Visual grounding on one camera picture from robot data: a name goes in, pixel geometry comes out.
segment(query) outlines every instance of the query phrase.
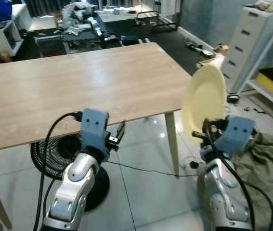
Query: round fan grille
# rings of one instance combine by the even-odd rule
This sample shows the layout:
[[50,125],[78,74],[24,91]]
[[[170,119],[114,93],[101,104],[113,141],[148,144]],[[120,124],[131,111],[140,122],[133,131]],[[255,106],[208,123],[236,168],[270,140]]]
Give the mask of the round fan grille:
[[[42,155],[45,141],[31,144],[31,159],[39,171],[43,170]],[[76,157],[81,149],[80,134],[51,138],[46,153],[45,175],[60,180],[62,172]]]

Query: white tile floor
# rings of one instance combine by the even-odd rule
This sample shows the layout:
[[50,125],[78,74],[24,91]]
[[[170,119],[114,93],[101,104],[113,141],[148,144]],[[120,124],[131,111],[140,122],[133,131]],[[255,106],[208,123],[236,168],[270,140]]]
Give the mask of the white tile floor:
[[[232,114],[254,119],[262,132],[273,133],[273,119],[248,97]],[[181,174],[195,174],[191,160],[199,161],[199,146],[183,132],[182,112],[175,113]],[[118,153],[111,161],[143,169],[172,172],[165,119],[163,115],[129,122]],[[88,231],[185,231],[208,230],[206,216],[196,192],[196,177],[175,178],[141,172],[111,163],[103,167],[109,174],[110,191],[95,210],[84,214],[79,230]],[[31,162],[29,145],[0,151],[0,198],[13,223],[14,231],[31,230],[38,198],[39,172]]]

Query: tabletop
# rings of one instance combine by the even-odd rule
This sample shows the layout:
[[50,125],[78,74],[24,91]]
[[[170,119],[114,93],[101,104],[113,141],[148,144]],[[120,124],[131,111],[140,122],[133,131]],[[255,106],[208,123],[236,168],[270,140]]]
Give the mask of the tabletop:
[[[109,125],[179,110],[189,80],[153,42],[0,64],[0,149],[44,139],[86,107],[107,111]],[[53,135],[79,128],[67,118]]]

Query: desk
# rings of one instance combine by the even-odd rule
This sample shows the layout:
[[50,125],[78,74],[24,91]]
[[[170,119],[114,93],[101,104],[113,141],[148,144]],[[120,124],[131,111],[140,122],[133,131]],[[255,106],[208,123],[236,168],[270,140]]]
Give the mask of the desk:
[[[189,80],[156,43],[0,64],[0,149],[42,140],[58,117],[86,107],[107,111],[109,125],[165,114],[178,174],[173,112],[182,107]],[[79,126],[67,118],[53,135]],[[9,227],[1,202],[0,212]]]

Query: wall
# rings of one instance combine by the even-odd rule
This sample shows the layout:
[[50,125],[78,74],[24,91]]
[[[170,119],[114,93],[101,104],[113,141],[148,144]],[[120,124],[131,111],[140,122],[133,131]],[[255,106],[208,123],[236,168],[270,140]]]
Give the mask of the wall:
[[242,5],[256,0],[183,0],[181,26],[215,47],[228,44],[240,19]]

